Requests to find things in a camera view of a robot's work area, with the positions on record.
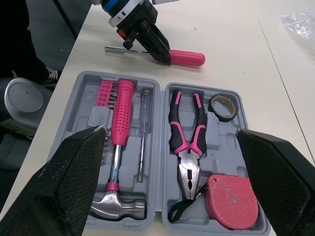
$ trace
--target gray plastic tool case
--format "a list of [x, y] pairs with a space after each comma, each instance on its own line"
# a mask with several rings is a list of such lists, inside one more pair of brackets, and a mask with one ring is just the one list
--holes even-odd
[[[168, 113], [173, 90], [180, 89], [182, 91], [179, 116], [188, 142], [190, 142], [194, 128], [195, 113], [192, 101], [194, 92], [198, 91], [203, 95], [206, 112], [210, 98], [218, 93], [228, 96], [239, 108], [237, 116], [229, 122], [219, 122], [213, 113], [207, 112], [207, 156], [199, 161], [201, 168], [200, 186], [212, 174], [248, 177], [242, 153], [234, 135], [238, 128], [247, 128], [241, 98], [236, 92], [177, 83], [170, 83], [166, 86], [165, 91], [160, 91], [158, 82], [150, 79], [102, 72], [82, 72], [74, 84], [48, 160], [66, 137], [89, 128], [89, 117], [93, 106], [95, 106], [101, 81], [110, 80], [117, 85], [119, 79], [127, 79], [135, 84], [129, 137], [119, 171], [120, 197], [125, 200], [145, 199], [147, 217], [144, 220], [124, 218], [121, 221], [105, 221], [89, 215], [85, 228], [142, 231], [152, 224], [155, 212], [161, 211], [164, 226], [175, 233], [211, 236], [269, 235], [270, 224], [261, 206], [259, 206], [258, 219], [249, 230], [229, 230], [209, 217], [205, 208], [205, 195], [201, 195], [193, 205], [187, 208], [176, 223], [171, 224], [167, 220], [170, 207], [182, 200], [182, 193], [177, 181], [177, 157], [170, 151], [168, 144], [171, 137]], [[146, 142], [144, 180], [142, 183], [138, 183], [140, 93], [144, 89], [148, 89], [153, 95], [153, 116], [152, 130], [148, 134]], [[111, 113], [109, 117], [112, 118], [113, 111], [109, 110], [109, 112]], [[109, 131], [111, 130], [111, 118], [107, 119], [105, 124]], [[94, 196], [95, 201], [99, 201], [104, 196], [110, 174], [113, 155], [111, 139], [107, 143], [105, 164], [100, 167]]]

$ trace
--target pink hammer handle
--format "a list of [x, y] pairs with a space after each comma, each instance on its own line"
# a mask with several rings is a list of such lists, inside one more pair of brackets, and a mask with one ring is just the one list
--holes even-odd
[[169, 50], [173, 65], [202, 66], [206, 57], [202, 53]]
[[133, 82], [128, 80], [119, 80], [118, 82], [117, 101], [112, 124], [113, 145], [125, 146], [127, 143], [133, 88]]

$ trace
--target pliers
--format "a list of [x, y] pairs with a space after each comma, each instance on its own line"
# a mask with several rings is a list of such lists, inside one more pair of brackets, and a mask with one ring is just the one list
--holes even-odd
[[206, 145], [206, 112], [202, 103], [202, 95], [193, 94], [193, 104], [196, 113], [195, 129], [187, 146], [185, 135], [179, 120], [179, 103], [182, 92], [173, 92], [168, 121], [171, 125], [172, 136], [169, 141], [170, 149], [178, 156], [177, 175], [183, 192], [188, 200], [194, 200], [200, 180], [198, 159], [207, 152]]

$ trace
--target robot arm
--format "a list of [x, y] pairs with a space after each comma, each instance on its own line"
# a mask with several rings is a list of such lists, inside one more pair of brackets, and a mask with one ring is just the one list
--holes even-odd
[[[170, 1], [174, 0], [153, 0], [153, 4]], [[169, 65], [172, 63], [168, 40], [155, 26], [158, 11], [149, 0], [92, 0], [92, 3], [101, 4], [111, 16], [109, 24], [117, 27], [126, 49], [131, 49], [134, 41], [138, 40], [154, 59]]]

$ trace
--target hammer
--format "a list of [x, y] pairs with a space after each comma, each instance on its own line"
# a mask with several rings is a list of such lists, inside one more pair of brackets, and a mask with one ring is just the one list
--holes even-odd
[[119, 198], [118, 173], [122, 161], [123, 148], [127, 143], [131, 100], [134, 84], [127, 80], [119, 80], [118, 96], [112, 124], [112, 143], [114, 156], [107, 184], [107, 192], [100, 202], [92, 202], [91, 213], [104, 220], [121, 220], [131, 217], [143, 220], [146, 217], [146, 203], [143, 199], [125, 202]]

